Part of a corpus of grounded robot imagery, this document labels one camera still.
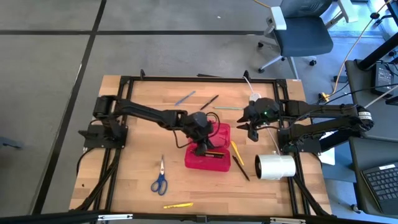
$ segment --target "blue scissors handle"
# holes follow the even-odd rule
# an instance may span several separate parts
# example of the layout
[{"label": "blue scissors handle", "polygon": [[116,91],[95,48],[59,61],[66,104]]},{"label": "blue scissors handle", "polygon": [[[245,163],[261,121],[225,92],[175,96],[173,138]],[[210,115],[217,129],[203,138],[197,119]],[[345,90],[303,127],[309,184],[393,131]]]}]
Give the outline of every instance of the blue scissors handle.
[{"label": "blue scissors handle", "polygon": [[163,195],[167,190],[167,180],[164,177],[164,174],[159,174],[159,177],[155,182],[150,186],[150,189],[153,192],[158,192],[159,195]]}]

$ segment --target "desk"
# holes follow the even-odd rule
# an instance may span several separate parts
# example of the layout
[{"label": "desk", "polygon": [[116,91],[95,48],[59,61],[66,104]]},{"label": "desk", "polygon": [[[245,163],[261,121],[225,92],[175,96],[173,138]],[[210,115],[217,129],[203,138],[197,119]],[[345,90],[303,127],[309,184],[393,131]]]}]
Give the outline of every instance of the desk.
[{"label": "desk", "polygon": [[[119,76],[104,76],[99,94],[116,95],[119,80]],[[252,83],[252,87],[262,97],[274,98],[272,85]],[[287,87],[290,99],[305,100],[300,81],[287,80]],[[196,90],[194,95],[180,106],[174,106],[175,102],[193,90]],[[247,83],[134,81],[131,100],[158,110],[181,109],[192,113],[216,94],[220,96],[204,112],[214,111],[222,123],[231,125],[231,139],[238,145],[245,163],[244,169],[251,181],[246,181],[233,161],[229,172],[187,169],[184,165],[185,149],[175,147],[171,131],[129,116],[129,132],[126,147],[121,153],[112,212],[292,216],[286,178],[257,180],[256,177],[255,155],[269,154],[275,150],[268,132],[259,131],[259,141],[252,142],[247,138],[247,132],[235,128],[242,111],[213,109],[213,106],[247,106],[251,94]],[[271,129],[271,132],[276,138],[275,130]],[[186,141],[181,132],[177,136],[179,144]],[[159,175],[162,154],[165,156],[165,176],[169,186],[167,193],[159,196],[150,190],[150,185]],[[83,158],[70,208],[79,206],[96,185],[103,156],[103,149],[94,149]],[[322,208],[331,213],[318,159],[306,153],[301,153],[301,159],[307,188]],[[104,208],[107,186],[104,189],[100,208]],[[295,192],[299,210],[303,212],[297,187]],[[186,202],[193,202],[194,206],[163,209],[164,205]]]},{"label": "desk", "polygon": [[398,143],[374,139],[350,138],[356,184],[354,184],[358,208],[370,215],[398,218],[380,212],[372,194],[362,178],[361,171],[398,161]]},{"label": "desk", "polygon": [[[352,60],[345,62],[346,72],[351,91],[371,87],[372,72],[360,70]],[[359,91],[352,94],[354,104],[366,106],[378,96],[370,90]],[[372,104],[368,110],[372,113],[374,127],[365,133],[366,138],[386,141],[398,141],[398,106],[386,105],[385,100],[379,100]]]}]

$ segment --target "yellow highlighter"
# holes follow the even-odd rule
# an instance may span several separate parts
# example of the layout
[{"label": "yellow highlighter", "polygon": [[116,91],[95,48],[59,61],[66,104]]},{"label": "yellow highlighter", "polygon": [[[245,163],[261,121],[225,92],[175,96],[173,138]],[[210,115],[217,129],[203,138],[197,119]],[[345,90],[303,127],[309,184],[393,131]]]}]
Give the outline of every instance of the yellow highlighter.
[{"label": "yellow highlighter", "polygon": [[241,155],[239,155],[238,147],[236,147],[235,142],[234,142],[234,141],[231,141],[231,145],[232,145],[232,147],[234,148],[235,153],[236,153],[236,155],[238,156],[238,159],[239,159],[239,161],[241,162],[242,166],[244,166],[243,160],[242,160],[242,158],[241,158]]},{"label": "yellow highlighter", "polygon": [[183,203],[183,204],[178,204],[178,205],[166,205],[163,206],[163,208],[188,208],[188,207],[192,207],[193,202],[191,203]]}]

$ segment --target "blue pen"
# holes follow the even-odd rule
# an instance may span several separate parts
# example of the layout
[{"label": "blue pen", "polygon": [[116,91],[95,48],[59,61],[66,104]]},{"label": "blue pen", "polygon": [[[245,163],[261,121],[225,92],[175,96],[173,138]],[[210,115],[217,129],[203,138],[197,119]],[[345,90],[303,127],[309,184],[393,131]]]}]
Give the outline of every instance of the blue pen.
[{"label": "blue pen", "polygon": [[184,100],[186,100],[188,97],[192,96],[194,93],[196,93],[196,91],[192,91],[190,94],[188,94],[187,96],[184,96],[184,98],[182,98],[181,100],[179,100],[178,102],[176,102],[174,104],[174,106],[178,106],[180,103],[182,103]]}]

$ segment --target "scissors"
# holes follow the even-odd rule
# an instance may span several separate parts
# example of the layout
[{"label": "scissors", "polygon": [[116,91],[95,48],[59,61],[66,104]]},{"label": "scissors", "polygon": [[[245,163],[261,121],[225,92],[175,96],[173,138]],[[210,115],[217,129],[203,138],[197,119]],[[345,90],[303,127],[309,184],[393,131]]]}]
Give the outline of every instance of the scissors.
[{"label": "scissors", "polygon": [[160,173],[159,177],[150,186],[153,192],[157,192],[159,195],[163,195],[167,190],[167,180],[164,178],[164,155],[162,155],[162,161],[160,162]]}]

